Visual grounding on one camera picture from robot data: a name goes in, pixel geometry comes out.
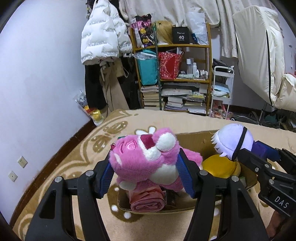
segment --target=red bag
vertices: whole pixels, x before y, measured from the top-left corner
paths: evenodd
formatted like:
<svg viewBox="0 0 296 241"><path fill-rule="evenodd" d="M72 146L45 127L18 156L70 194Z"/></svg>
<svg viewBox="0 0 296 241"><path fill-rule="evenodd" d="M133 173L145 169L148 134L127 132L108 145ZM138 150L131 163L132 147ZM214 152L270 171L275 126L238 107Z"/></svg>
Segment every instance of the red bag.
<svg viewBox="0 0 296 241"><path fill-rule="evenodd" d="M159 52L160 77L163 80L174 80L178 77L182 54Z"/></svg>

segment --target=white-haired plush doll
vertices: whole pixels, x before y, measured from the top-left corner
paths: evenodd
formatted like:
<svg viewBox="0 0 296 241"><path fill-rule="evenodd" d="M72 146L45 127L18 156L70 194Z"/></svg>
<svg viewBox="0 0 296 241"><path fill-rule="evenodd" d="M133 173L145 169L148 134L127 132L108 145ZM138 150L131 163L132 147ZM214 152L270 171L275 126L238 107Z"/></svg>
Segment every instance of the white-haired plush doll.
<svg viewBox="0 0 296 241"><path fill-rule="evenodd" d="M235 160L240 149L252 150L254 138L249 130L241 124L232 123L224 126L212 137L212 143L220 156Z"/></svg>

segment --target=black headband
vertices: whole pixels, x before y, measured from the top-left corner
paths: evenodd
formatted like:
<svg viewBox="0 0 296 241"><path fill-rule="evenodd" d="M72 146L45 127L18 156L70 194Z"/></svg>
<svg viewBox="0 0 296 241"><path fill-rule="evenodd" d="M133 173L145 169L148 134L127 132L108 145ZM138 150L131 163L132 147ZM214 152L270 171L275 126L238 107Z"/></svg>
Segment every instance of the black headband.
<svg viewBox="0 0 296 241"><path fill-rule="evenodd" d="M239 150L242 147L242 144L244 142L244 137L245 137L245 135L247 133L247 130L248 129L244 126L244 128L242 130L242 135L241 135L241 137L239 139L239 143L237 144L237 147L235 148L235 150L234 150L234 152L232 154L232 158L231 158L232 161L234 161L236 159L236 157L237 157L237 155L239 153Z"/></svg>

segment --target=plush toy's nose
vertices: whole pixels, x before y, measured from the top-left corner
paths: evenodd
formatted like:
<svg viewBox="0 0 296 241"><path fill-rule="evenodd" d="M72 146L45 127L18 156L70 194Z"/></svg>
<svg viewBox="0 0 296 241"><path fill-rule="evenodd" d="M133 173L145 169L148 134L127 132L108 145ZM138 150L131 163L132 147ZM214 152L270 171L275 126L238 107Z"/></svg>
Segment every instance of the plush toy's nose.
<svg viewBox="0 0 296 241"><path fill-rule="evenodd" d="M155 143L154 143L154 141L152 139L152 134L141 135L140 139L143 142L146 149L150 149L151 147L155 146Z"/></svg>

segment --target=rolled pink towel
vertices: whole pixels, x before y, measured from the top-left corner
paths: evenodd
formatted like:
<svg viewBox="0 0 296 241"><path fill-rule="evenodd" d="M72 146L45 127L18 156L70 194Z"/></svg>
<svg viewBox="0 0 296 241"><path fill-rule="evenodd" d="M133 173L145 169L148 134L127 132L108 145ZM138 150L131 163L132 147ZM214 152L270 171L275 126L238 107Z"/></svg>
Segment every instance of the rolled pink towel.
<svg viewBox="0 0 296 241"><path fill-rule="evenodd" d="M158 212L165 206L164 193L160 186L151 187L143 192L129 191L131 209L138 213Z"/></svg>

